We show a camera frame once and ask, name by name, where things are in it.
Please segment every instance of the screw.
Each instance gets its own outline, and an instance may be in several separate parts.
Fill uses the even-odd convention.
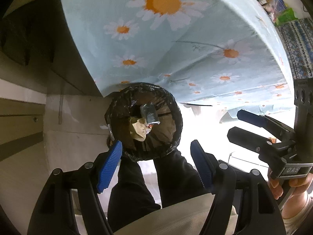
[[[56,169],[54,169],[54,170],[52,171],[52,174],[53,174],[53,175],[59,175],[60,172],[61,172],[61,169],[60,169],[60,168],[56,168]]]
[[[255,176],[259,176],[260,172],[257,169],[253,169],[252,170],[252,174],[255,175]]]
[[[90,168],[93,167],[93,165],[94,165],[93,162],[87,162],[87,163],[84,164],[84,167],[85,167],[86,169],[90,169]]]
[[[220,167],[221,169],[227,169],[227,168],[228,168],[227,164],[225,164],[225,163],[219,164],[219,167]]]

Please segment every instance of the person's leg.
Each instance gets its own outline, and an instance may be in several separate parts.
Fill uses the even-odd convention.
[[[160,208],[145,185],[139,164],[122,157],[118,183],[112,189],[107,214],[112,231]]]
[[[162,207],[207,194],[198,172],[177,149],[154,159]]]

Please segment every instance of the blue patterned cloth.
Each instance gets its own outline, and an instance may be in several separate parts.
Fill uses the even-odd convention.
[[[278,27],[294,79],[312,78],[313,21],[294,20]]]
[[[284,47],[256,0],[61,1],[103,96],[148,82],[227,109],[293,98]]]

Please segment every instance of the black plastic bag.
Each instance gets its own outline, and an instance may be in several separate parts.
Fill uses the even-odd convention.
[[[140,106],[152,102],[160,119],[143,142],[130,136],[129,118],[141,117]],[[148,83],[133,84],[113,99],[105,120],[114,140],[123,143],[123,156],[134,162],[163,157],[180,142],[183,119],[175,98],[165,89]]]

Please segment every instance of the white daisy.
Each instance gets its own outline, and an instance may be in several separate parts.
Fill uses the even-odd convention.
[[[112,34],[112,39],[118,36],[120,41],[123,38],[127,40],[129,37],[134,37],[138,33],[138,23],[133,23],[134,20],[124,23],[124,20],[120,18],[117,23],[111,22],[109,25],[105,25],[103,29],[105,30],[105,34]]]
[[[212,53],[213,58],[221,58],[218,63],[235,64],[240,61],[250,61],[246,55],[254,54],[250,48],[250,43],[244,41],[229,40],[227,43],[218,44],[218,46],[220,48],[214,48]]]
[[[141,7],[137,17],[143,21],[154,18],[150,29],[157,29],[167,19],[173,31],[190,24],[191,16],[203,17],[200,11],[206,10],[209,5],[206,2],[193,0],[131,0],[128,7]]]
[[[232,75],[232,73],[223,73],[223,74],[217,74],[211,77],[212,81],[218,82],[218,83],[230,83],[230,82],[236,82],[240,76],[238,75]]]
[[[124,67],[124,68],[136,68],[145,67],[147,65],[143,57],[135,57],[134,55],[125,54],[123,57],[115,56],[115,59],[112,59],[115,63],[114,67]]]

